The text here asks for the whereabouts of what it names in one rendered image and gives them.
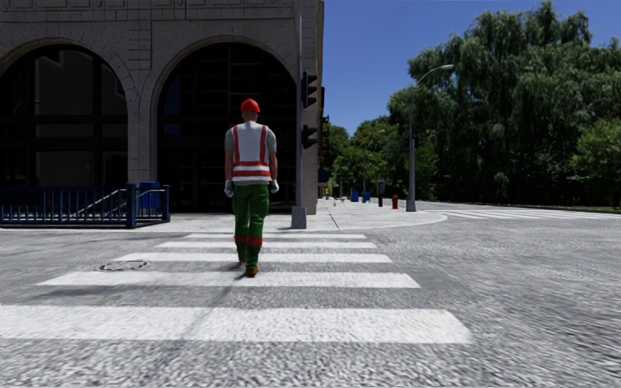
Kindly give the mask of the traffic light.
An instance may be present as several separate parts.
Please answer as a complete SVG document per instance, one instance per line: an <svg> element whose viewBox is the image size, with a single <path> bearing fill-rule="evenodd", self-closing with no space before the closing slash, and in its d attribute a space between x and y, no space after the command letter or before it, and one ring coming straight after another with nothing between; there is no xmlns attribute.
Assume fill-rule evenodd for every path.
<svg viewBox="0 0 621 388"><path fill-rule="evenodd" d="M303 80L304 69L302 66L302 0L292 0L294 33L296 47L296 180L295 180L295 205L291 213L291 229L306 229L306 208L303 194L303 156L302 156L302 88L307 87Z"/></svg>

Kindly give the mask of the person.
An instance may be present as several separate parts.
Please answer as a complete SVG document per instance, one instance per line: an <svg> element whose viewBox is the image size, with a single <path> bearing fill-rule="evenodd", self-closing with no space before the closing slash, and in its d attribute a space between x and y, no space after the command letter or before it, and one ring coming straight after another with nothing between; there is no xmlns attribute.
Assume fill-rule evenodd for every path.
<svg viewBox="0 0 621 388"><path fill-rule="evenodd" d="M244 275L255 276L260 268L264 219L269 195L279 191L277 182L277 139L266 125L257 122L260 106L254 99L242 102L242 124L225 136L225 194L232 199L234 243Z"/></svg>

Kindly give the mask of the grey street lamp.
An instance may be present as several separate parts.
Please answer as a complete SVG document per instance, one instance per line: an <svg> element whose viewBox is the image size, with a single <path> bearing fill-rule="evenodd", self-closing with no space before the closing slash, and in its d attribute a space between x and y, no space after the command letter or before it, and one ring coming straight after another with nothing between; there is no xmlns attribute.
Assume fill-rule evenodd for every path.
<svg viewBox="0 0 621 388"><path fill-rule="evenodd" d="M423 81L428 75L433 72L440 70L452 70L454 68L454 64L445 64L435 67L428 71L426 74L421 76L416 80L416 85L412 89L412 93L409 101L409 122L408 122L408 166L409 166L409 182L408 182L408 199L406 201L406 211L407 212L415 212L416 211L416 172L415 172L415 146L414 146L414 135L413 135L413 107L414 107L414 94L418 84Z"/></svg>

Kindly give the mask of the blue bin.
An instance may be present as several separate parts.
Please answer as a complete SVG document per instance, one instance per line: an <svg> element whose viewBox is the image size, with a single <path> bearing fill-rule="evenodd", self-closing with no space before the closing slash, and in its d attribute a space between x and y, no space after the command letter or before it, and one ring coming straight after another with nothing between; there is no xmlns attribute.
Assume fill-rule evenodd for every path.
<svg viewBox="0 0 621 388"><path fill-rule="evenodd" d="M145 213L157 213L160 208L160 183L141 181L137 189L138 208Z"/></svg>

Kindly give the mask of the trees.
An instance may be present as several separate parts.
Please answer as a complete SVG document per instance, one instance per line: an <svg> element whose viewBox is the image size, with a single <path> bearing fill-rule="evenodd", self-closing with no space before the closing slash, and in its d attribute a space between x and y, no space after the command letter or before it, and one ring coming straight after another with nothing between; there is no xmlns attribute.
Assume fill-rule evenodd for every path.
<svg viewBox="0 0 621 388"><path fill-rule="evenodd" d="M388 113L353 134L323 131L323 165L359 188L384 179L408 193L409 101L414 94L416 197L621 209L621 39L596 47L584 11L551 1L485 11L408 60L413 85Z"/></svg>

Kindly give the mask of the grey stone arched building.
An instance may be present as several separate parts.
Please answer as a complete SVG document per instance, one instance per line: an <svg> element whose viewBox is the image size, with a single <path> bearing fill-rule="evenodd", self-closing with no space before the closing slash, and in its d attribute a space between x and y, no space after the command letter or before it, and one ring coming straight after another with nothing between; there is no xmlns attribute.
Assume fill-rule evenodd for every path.
<svg viewBox="0 0 621 388"><path fill-rule="evenodd" d="M324 0L302 0L302 66L323 67ZM0 188L158 181L220 212L224 136L248 98L277 136L275 209L295 205L292 0L0 0ZM316 211L317 146L302 150Z"/></svg>

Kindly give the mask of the blue stairway railing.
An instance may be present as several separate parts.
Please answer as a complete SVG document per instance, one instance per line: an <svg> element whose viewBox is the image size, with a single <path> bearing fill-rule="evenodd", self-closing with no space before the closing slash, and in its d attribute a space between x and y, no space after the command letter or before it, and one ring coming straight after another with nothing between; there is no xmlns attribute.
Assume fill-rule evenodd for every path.
<svg viewBox="0 0 621 388"><path fill-rule="evenodd" d="M0 188L0 226L121 226L170 221L170 187L160 186L160 208L138 208L139 185L122 188Z"/></svg>

